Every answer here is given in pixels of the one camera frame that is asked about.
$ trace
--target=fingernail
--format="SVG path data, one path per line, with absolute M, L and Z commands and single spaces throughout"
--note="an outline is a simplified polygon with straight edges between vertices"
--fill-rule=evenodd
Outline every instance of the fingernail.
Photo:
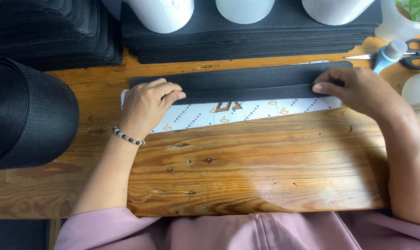
M 322 85 L 321 84 L 315 84 L 312 88 L 313 92 L 320 92 L 322 89 Z
M 179 99 L 184 99 L 184 98 L 185 98 L 185 93 L 184 93 L 184 92 L 179 93 L 179 94 L 177 95 L 177 97 L 178 97 Z

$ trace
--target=person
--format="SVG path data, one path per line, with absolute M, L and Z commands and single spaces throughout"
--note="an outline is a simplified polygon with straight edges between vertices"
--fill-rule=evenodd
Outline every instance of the person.
M 333 84 L 337 80 L 345 86 Z M 392 217 L 363 210 L 137 218 L 126 202 L 139 145 L 113 134 L 55 249 L 420 250 L 420 124 L 415 113 L 369 69 L 329 68 L 314 83 L 314 92 L 336 96 L 378 123 L 389 161 Z M 125 96 L 119 129 L 141 141 L 184 97 L 179 85 L 165 79 L 135 86 Z

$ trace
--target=beaded bracelet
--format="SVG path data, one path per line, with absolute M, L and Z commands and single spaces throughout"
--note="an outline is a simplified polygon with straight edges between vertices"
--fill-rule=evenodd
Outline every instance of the beaded bracelet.
M 125 139 L 126 141 L 129 141 L 129 142 L 131 142 L 131 143 L 133 143 L 133 144 L 136 144 L 136 145 L 145 145 L 145 140 L 142 140 L 142 141 L 137 141 L 137 140 L 135 140 L 135 139 L 133 139 L 133 138 L 130 138 L 129 136 L 127 136 L 127 135 L 125 135 L 124 133 L 122 133 L 122 132 L 118 129 L 118 127 L 117 127 L 117 126 L 114 126 L 114 127 L 113 127 L 113 132 L 114 132 L 114 133 L 116 133 L 119 137 L 121 137 L 121 138 Z

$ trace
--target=black fabric pile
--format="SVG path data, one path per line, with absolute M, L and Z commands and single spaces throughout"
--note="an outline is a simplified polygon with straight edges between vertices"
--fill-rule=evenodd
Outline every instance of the black fabric pile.
M 187 95 L 174 105 L 226 101 L 311 98 L 313 81 L 329 67 L 353 67 L 349 61 L 133 77 L 129 88 L 159 78 L 179 84 Z
M 0 57 L 0 169 L 51 162 L 69 147 L 78 124 L 68 85 Z
M 119 65 L 120 22 L 100 0 L 0 0 L 0 56 L 42 71 Z
M 381 22 L 380 0 L 339 26 L 313 20 L 301 0 L 276 0 L 268 16 L 249 25 L 226 20 L 214 0 L 195 0 L 184 27 L 159 34 L 145 28 L 127 3 L 121 8 L 124 45 L 142 64 L 346 53 L 374 37 Z

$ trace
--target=scissor blade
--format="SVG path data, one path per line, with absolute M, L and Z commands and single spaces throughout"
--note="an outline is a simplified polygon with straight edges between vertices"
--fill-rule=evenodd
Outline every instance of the scissor blade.
M 367 54 L 367 55 L 359 55 L 359 56 L 346 56 L 345 59 L 376 59 L 378 54 Z

